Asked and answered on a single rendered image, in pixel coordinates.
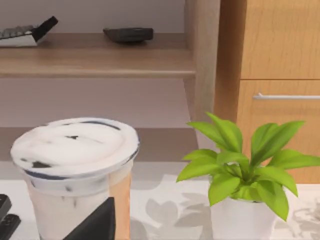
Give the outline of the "wooden cupboard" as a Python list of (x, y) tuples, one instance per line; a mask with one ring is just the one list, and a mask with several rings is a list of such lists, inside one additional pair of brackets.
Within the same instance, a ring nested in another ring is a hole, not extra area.
[(237, 123), (247, 0), (221, 0), (214, 113)]

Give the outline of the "black flat device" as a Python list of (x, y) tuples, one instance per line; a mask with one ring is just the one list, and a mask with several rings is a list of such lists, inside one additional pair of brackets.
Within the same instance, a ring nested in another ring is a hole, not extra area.
[(142, 43), (154, 38), (149, 27), (104, 28), (103, 33), (114, 43)]

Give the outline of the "white lidded drink cup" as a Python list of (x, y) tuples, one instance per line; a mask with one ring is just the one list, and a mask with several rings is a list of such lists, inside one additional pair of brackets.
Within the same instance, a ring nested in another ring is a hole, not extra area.
[(40, 240), (63, 240), (114, 197), (115, 240), (131, 240), (131, 183), (140, 150), (135, 128), (112, 119), (55, 120), (19, 136), (10, 156), (21, 171)]

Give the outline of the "wooden cupboard door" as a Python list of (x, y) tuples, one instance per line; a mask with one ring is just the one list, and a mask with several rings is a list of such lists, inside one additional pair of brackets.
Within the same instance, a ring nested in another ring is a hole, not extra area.
[(320, 0), (247, 0), (241, 78), (320, 80)]

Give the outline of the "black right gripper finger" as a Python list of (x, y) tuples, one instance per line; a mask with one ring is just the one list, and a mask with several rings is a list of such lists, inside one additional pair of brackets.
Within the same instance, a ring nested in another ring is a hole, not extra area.
[(114, 197), (108, 197), (63, 240), (115, 240)]

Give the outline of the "wooden open shelf unit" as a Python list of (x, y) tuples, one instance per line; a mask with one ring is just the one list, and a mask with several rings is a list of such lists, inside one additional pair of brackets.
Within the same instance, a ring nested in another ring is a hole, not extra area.
[(142, 162), (215, 149), (187, 122), (206, 121), (214, 108), (221, 1), (183, 0), (183, 32), (136, 46), (102, 33), (52, 33), (38, 47), (0, 48), (0, 162), (23, 132), (75, 117), (135, 127)]

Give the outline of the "green plant in white pot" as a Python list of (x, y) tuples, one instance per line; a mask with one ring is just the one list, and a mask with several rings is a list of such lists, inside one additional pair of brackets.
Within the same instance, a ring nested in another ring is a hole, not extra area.
[(243, 134), (232, 121), (209, 113), (211, 122), (190, 121), (218, 147), (188, 153), (178, 182), (209, 177), (213, 240), (270, 240), (277, 219), (286, 221), (286, 191), (298, 195), (291, 169), (320, 166), (320, 157), (279, 148), (273, 156), (243, 154)]

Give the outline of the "wooden drawer front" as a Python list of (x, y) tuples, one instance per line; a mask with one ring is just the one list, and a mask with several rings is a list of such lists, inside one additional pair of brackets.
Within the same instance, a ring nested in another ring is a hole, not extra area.
[(320, 96), (320, 80), (241, 80), (236, 119), (247, 156), (282, 148), (320, 158), (320, 100), (254, 99), (258, 93)]

